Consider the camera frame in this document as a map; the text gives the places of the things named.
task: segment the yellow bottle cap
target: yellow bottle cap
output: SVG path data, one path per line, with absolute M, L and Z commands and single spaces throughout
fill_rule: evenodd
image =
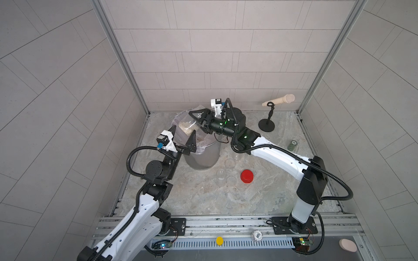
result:
M 218 246 L 222 245 L 224 243 L 224 239 L 221 236 L 218 236 L 216 238 L 216 244 L 218 244 Z

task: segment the metal strip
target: metal strip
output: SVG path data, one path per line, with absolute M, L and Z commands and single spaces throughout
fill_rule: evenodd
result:
M 367 0 L 357 0 L 354 4 L 353 8 L 351 9 L 350 14 L 348 15 L 347 19 L 343 27 L 341 28 L 337 38 L 334 41 L 331 49 L 329 50 L 324 62 L 322 63 L 321 68 L 319 69 L 318 73 L 313 80 L 311 87 L 308 89 L 305 98 L 303 99 L 299 109 L 297 109 L 298 114 L 300 115 L 303 110 L 306 108 L 309 100 L 311 99 L 314 91 L 318 87 L 319 83 L 321 82 L 323 76 L 325 75 L 326 71 L 328 70 L 332 60 L 338 53 L 338 50 L 341 48 L 344 40 L 347 38 L 351 28 L 353 27 L 354 23 L 356 22 L 357 18 L 359 17 L 361 11 L 363 10 L 363 6 L 366 4 Z
M 147 104 L 145 103 L 144 97 L 142 96 L 138 84 L 135 81 L 135 78 L 132 75 L 131 70 L 129 69 L 128 63 L 125 59 L 125 56 L 123 55 L 122 49 L 120 48 L 119 42 L 117 41 L 117 38 L 115 36 L 115 33 L 112 30 L 112 27 L 110 26 L 110 23 L 107 19 L 106 13 L 103 10 L 102 4 L 99 0 L 90 0 L 92 3 L 93 9 L 96 12 L 97 17 L 99 18 L 99 22 L 101 23 L 104 32 L 106 33 L 107 39 L 109 39 L 110 45 L 112 46 L 113 50 L 115 50 L 115 54 L 117 56 L 117 59 L 120 61 L 120 65 L 122 66 L 122 69 L 131 84 L 136 97 L 139 99 L 142 107 L 144 108 L 147 115 L 150 114 L 150 110 L 147 107 Z

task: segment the black stand base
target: black stand base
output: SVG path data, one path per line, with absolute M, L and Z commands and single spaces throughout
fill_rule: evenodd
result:
M 258 127 L 264 132 L 272 132 L 274 130 L 274 122 L 269 119 L 262 119 L 258 122 Z

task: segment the white tiled wall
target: white tiled wall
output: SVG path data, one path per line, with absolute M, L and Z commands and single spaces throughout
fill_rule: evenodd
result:
M 101 3 L 150 110 L 178 111 L 221 96 L 269 110 L 288 93 L 298 99 L 275 109 L 297 109 L 354 1 Z
M 369 0 L 301 115 L 380 260 L 418 260 L 417 16 L 415 0 Z
M 2 1 L 0 22 L 1 260 L 75 260 L 146 115 L 89 0 Z

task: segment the green can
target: green can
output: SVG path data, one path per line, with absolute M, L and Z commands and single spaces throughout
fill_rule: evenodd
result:
M 293 151 L 297 145 L 298 145 L 298 142 L 295 140 L 292 140 L 288 146 L 288 151 Z

